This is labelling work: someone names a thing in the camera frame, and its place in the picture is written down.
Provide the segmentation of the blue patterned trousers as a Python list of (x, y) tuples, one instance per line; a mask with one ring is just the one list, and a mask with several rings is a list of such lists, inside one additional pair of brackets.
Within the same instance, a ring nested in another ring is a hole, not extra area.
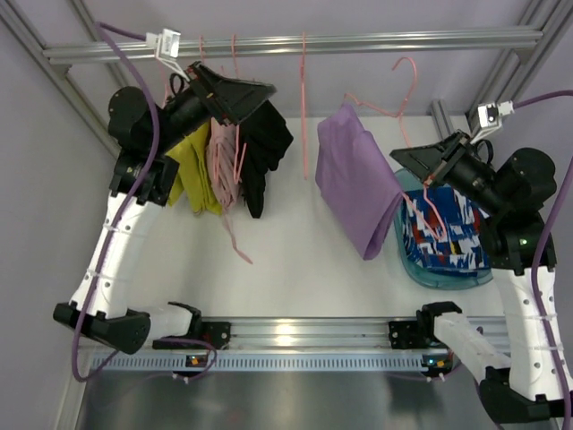
[(437, 272), (491, 268), (479, 233), (483, 214), (449, 186), (403, 193), (401, 236), (408, 261)]

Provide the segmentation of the pink hanger of blue trousers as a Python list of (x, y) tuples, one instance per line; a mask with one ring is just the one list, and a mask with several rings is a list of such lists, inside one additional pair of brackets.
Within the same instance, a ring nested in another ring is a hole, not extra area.
[(306, 58), (306, 33), (302, 34), (302, 50), (299, 58), (300, 78), (300, 114), (301, 114), (301, 143), (303, 152), (304, 180), (309, 177), (308, 161), (308, 132), (307, 132), (307, 108), (306, 108), (306, 85), (305, 85), (305, 58)]

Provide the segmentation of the purple trousers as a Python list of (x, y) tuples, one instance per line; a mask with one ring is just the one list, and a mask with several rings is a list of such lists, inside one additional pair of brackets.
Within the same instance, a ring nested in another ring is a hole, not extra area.
[(373, 134), (343, 103), (317, 126), (315, 182), (359, 256), (376, 258), (403, 202), (402, 188)]

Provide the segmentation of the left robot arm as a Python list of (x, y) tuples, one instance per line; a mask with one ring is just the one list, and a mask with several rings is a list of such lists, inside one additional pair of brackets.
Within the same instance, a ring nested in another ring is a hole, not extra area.
[(183, 72), (184, 87), (159, 107), (144, 80), (125, 86), (108, 103), (108, 133), (117, 140), (107, 211), (88, 268), (53, 318), (102, 345), (132, 355), (147, 341), (192, 333), (196, 309), (170, 302), (157, 311), (127, 305), (149, 230), (167, 205), (179, 164), (167, 156), (210, 120), (239, 125), (277, 91), (271, 83), (228, 78), (197, 61)]

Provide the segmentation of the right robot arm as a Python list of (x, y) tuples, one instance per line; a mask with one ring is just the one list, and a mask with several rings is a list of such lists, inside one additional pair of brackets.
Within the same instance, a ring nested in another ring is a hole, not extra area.
[(572, 377), (560, 341), (555, 309), (557, 263), (551, 223), (541, 215), (564, 194), (552, 159), (535, 148), (516, 150), (500, 168), (475, 153), (466, 133), (391, 157), (429, 186), (448, 185), (485, 212), (480, 242), (502, 279), (500, 299), (509, 337), (500, 353), (452, 302), (423, 306), (416, 314), (427, 342), (450, 349), (472, 374), (483, 408), (499, 425), (558, 418), (572, 426)]

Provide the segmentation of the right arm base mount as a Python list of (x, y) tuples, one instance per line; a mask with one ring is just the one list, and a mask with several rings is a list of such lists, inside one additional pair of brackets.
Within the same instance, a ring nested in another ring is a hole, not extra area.
[(444, 344), (436, 340), (430, 329), (414, 320), (390, 321), (389, 343), (392, 349), (429, 349), (443, 348)]

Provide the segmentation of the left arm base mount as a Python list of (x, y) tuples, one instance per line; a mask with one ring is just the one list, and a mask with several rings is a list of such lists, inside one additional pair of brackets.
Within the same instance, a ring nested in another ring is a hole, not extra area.
[(228, 321), (198, 320), (191, 323), (191, 328), (185, 335), (174, 336), (174, 340), (167, 338), (153, 340), (152, 347), (156, 350), (206, 349), (205, 346), (185, 342), (185, 340), (200, 340), (209, 343), (217, 350), (221, 350), (231, 339), (231, 329), (232, 323)]

